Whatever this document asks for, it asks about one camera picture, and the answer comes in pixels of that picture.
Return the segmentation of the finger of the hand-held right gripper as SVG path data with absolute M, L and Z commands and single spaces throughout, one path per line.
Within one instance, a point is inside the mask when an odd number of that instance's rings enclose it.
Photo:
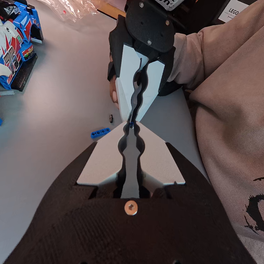
M 160 61 L 147 61 L 142 67 L 145 56 L 132 53 L 137 60 L 138 70 L 142 68 L 142 81 L 138 89 L 134 88 L 132 94 L 132 122 L 140 121 L 154 99 L 157 97 L 161 78 L 163 75 L 164 64 Z
M 128 121 L 132 111 L 131 98 L 134 94 L 134 78 L 141 65 L 142 58 L 138 56 L 134 48 L 124 44 L 120 74 L 115 81 L 120 116 L 123 122 Z

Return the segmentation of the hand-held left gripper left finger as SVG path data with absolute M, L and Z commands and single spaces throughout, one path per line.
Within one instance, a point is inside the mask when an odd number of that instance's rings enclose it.
M 126 180 L 127 121 L 96 142 L 77 184 L 95 186 L 120 198 Z

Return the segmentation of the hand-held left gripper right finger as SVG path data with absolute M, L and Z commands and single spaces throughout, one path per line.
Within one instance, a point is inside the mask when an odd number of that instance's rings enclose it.
M 150 198 L 150 193 L 165 186 L 186 183 L 162 138 L 138 121 L 134 124 L 134 134 L 140 152 L 137 158 L 140 198 Z

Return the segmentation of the blue perforated brick beam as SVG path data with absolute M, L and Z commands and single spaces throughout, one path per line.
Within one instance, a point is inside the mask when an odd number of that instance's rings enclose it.
M 104 136 L 108 134 L 110 131 L 111 131 L 110 128 L 104 128 L 104 129 L 93 131 L 91 132 L 91 138 L 94 139 L 94 138 Z

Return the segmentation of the person's right forearm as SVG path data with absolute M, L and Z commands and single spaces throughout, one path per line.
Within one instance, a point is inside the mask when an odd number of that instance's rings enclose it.
M 173 68 L 167 82 L 195 88 L 242 47 L 264 23 L 263 1 L 256 1 L 222 25 L 174 35 Z

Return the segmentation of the grey desk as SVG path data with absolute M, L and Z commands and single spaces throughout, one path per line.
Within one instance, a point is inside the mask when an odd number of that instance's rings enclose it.
M 55 178 L 93 142 L 91 132 L 122 121 L 107 80 L 116 20 L 88 15 L 78 27 L 28 3 L 38 11 L 44 42 L 35 44 L 38 59 L 24 91 L 1 96 L 1 263 Z

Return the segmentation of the person's right hand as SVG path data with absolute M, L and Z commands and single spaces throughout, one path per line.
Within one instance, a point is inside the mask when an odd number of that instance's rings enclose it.
M 110 97 L 115 107 L 119 110 L 118 96 L 116 91 L 116 76 L 114 75 L 110 80 Z

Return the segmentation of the person's beige sweatshirt torso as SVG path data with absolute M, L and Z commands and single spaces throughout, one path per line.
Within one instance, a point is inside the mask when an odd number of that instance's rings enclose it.
M 192 74 L 203 164 L 242 243 L 263 263 L 263 74 L 218 68 Z

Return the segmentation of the black framed sign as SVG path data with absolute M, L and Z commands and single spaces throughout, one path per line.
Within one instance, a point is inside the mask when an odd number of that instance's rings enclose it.
M 243 0 L 226 1 L 223 7 L 221 7 L 220 11 L 217 13 L 216 17 L 213 19 L 212 25 L 224 24 L 232 20 L 245 8 L 247 8 L 250 4 L 252 4 L 251 1 L 243 1 Z

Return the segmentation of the pile of clear plastic bags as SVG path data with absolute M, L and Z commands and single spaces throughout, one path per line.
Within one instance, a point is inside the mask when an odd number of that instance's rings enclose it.
M 99 11 L 90 0 L 39 0 L 48 6 L 61 20 L 77 22 L 87 15 L 97 15 Z

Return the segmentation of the toy brick race car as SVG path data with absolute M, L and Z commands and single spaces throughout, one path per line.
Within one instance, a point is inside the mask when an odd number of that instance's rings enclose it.
M 37 60 L 33 42 L 44 40 L 38 12 L 27 1 L 0 1 L 0 83 L 22 92 Z

